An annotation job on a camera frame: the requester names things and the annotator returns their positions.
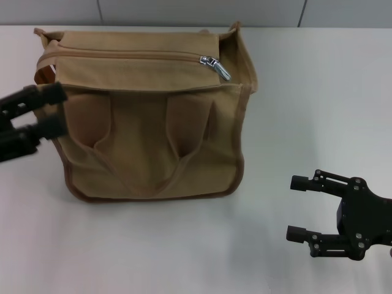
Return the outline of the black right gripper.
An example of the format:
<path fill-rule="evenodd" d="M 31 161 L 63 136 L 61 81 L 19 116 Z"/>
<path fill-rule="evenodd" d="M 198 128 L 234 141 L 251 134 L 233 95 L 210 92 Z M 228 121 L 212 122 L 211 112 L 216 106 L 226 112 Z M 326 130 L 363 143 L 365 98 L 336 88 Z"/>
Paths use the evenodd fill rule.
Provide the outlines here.
<path fill-rule="evenodd" d="M 312 178 L 293 175 L 291 190 L 323 192 L 342 198 L 337 210 L 340 235 L 288 226 L 286 240 L 307 242 L 311 257 L 364 259 L 373 245 L 392 247 L 392 199 L 373 193 L 362 178 L 347 178 L 316 170 Z"/>

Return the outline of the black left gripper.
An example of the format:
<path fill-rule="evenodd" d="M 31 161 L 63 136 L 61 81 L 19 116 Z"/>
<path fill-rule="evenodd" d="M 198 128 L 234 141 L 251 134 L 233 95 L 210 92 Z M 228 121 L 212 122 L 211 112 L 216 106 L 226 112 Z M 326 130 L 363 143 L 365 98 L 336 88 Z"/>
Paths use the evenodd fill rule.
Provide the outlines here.
<path fill-rule="evenodd" d="M 17 128 L 9 118 L 16 118 L 45 105 L 55 105 L 66 100 L 67 95 L 60 83 L 42 88 L 27 86 L 0 99 L 0 162 L 34 154 L 41 139 L 52 140 L 67 134 L 65 122 L 56 115 Z"/>

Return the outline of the khaki canvas food bag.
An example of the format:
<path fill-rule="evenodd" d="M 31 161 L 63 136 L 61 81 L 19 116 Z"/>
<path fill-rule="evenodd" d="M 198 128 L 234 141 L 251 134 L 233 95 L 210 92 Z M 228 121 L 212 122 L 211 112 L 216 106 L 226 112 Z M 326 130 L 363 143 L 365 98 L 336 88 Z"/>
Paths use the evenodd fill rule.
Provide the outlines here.
<path fill-rule="evenodd" d="M 35 114 L 61 115 L 54 140 L 65 182 L 87 202 L 220 197 L 244 173 L 241 132 L 257 74 L 234 23 L 221 34 L 35 29 L 43 54 L 38 87 L 68 99 Z M 200 64 L 218 59 L 223 80 Z"/>

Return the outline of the silver metal zipper pull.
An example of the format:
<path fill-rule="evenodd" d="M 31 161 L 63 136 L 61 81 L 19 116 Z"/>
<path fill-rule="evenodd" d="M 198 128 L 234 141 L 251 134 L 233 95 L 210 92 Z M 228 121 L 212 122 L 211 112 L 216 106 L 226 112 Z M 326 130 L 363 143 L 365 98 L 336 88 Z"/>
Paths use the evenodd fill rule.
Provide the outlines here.
<path fill-rule="evenodd" d="M 215 59 L 211 56 L 201 56 L 199 62 L 200 64 L 212 68 L 223 80 L 231 80 L 232 77 L 229 71 L 220 63 L 218 59 Z"/>

